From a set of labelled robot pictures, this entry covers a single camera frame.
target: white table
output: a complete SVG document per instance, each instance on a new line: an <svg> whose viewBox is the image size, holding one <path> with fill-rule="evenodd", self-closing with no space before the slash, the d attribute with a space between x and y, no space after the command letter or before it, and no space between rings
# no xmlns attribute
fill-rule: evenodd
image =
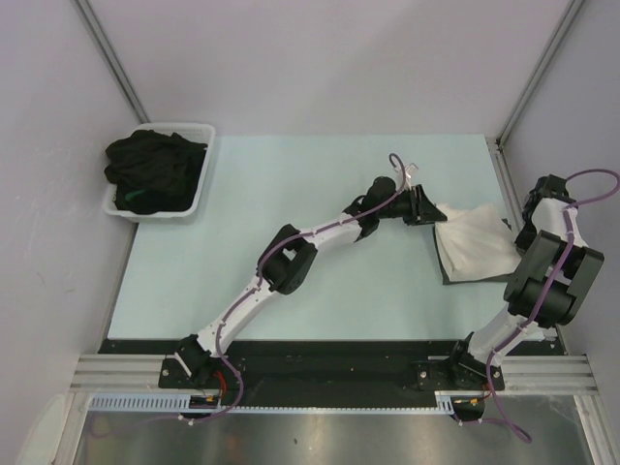
<svg viewBox="0 0 620 465"><path fill-rule="evenodd" d="M433 202L505 211L483 136L218 138L196 221L139 226L108 338L198 331L248 283L280 227L330 220L375 177L397 178L390 152L420 167L416 182ZM462 338L500 310L504 287L443 286L431 227L385 220L361 242L320 255L303 286L239 338Z"/></svg>

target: laundry basket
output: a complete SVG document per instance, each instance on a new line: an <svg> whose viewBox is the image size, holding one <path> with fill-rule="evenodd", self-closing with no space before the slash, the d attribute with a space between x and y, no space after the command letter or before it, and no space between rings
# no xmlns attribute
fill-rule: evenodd
<svg viewBox="0 0 620 465"><path fill-rule="evenodd" d="M127 218L135 223L185 223L192 221L197 212L198 204L201 199L202 187L206 178L206 169L209 164L211 149L213 148L213 140L215 138L215 128L208 124L198 123L147 123L140 124L134 131L138 129L152 130L156 133L165 134L167 136L172 133L177 133L191 142L202 142L207 144L206 152L204 153L204 162L202 163L201 177L198 181L198 188L196 189L192 206L185 211L158 211L152 215L138 215L130 210L119 210L114 204L114 200L116 198L116 185L110 184L106 189L106 194L104 196L104 211L108 215Z"/></svg>

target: white cloth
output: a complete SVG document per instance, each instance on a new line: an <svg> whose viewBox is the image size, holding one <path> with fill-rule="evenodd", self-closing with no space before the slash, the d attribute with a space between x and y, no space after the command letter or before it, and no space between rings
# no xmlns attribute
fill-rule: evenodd
<svg viewBox="0 0 620 465"><path fill-rule="evenodd" d="M448 217L435 224L437 250L451 282L479 281L511 274L521 261L511 230L495 205L457 210L437 205Z"/></svg>

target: shiny floor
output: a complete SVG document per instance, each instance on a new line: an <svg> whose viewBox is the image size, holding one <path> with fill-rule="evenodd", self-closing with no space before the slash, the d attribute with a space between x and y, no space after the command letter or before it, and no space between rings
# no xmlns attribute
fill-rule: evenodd
<svg viewBox="0 0 620 465"><path fill-rule="evenodd" d="M234 414L193 427L153 421L106 439L84 432L75 465L593 463L570 397L514 398L505 404L533 436L532 445L501 426L459 428L444 416ZM91 413L87 424L104 433L149 415ZM486 415L496 415L494 406Z"/></svg>

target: white wall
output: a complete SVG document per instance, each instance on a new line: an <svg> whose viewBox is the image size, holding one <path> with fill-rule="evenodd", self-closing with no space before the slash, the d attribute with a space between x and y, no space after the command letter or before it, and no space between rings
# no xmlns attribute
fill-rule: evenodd
<svg viewBox="0 0 620 465"><path fill-rule="evenodd" d="M620 2L588 3L542 88L513 133L509 165L524 195L547 173L586 168L620 171ZM613 185L603 175L572 181L577 199ZM572 352L590 357L615 430L620 432L620 196L579 210L579 229L605 254L605 264L580 313L566 328Z"/></svg>
<svg viewBox="0 0 620 465"><path fill-rule="evenodd" d="M0 463L94 349L130 225L103 148L136 122L69 0L0 4Z"/></svg>
<svg viewBox="0 0 620 465"><path fill-rule="evenodd" d="M496 136L568 0L93 0L150 117Z"/></svg>

